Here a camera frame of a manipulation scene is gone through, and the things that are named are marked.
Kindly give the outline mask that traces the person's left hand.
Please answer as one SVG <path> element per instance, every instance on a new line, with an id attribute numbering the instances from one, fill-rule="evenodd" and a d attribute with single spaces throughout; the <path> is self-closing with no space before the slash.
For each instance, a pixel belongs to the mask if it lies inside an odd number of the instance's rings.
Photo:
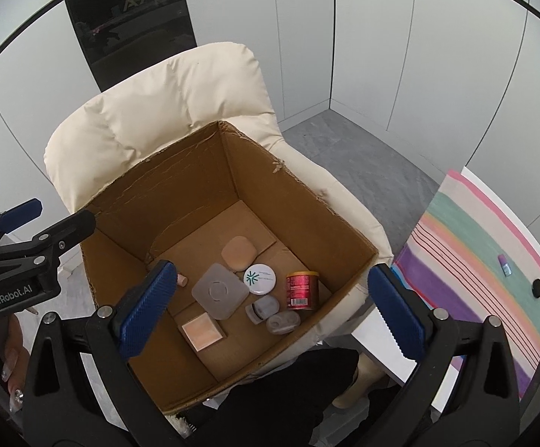
<path id="1" fill-rule="evenodd" d="M 16 315 L 7 319 L 3 354 L 1 379 L 7 384 L 9 391 L 9 413 L 16 414 L 23 408 L 23 389 L 30 360 L 30 353 L 23 347 L 23 332 Z"/>

